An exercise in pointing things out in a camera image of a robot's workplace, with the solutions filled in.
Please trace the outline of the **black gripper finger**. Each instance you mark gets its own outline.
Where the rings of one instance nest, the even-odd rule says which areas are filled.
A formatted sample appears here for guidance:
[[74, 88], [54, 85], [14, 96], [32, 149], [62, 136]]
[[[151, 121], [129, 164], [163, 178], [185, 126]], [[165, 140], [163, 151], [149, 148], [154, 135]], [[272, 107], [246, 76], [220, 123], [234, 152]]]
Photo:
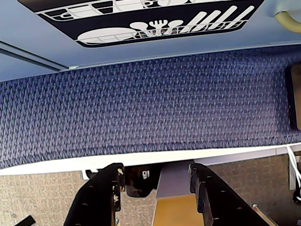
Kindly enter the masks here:
[[276, 226], [256, 205], [246, 203], [224, 180], [207, 166], [191, 163], [190, 192], [205, 226]]
[[125, 188], [122, 163], [112, 163], [89, 179], [76, 193], [65, 226], [114, 226]]

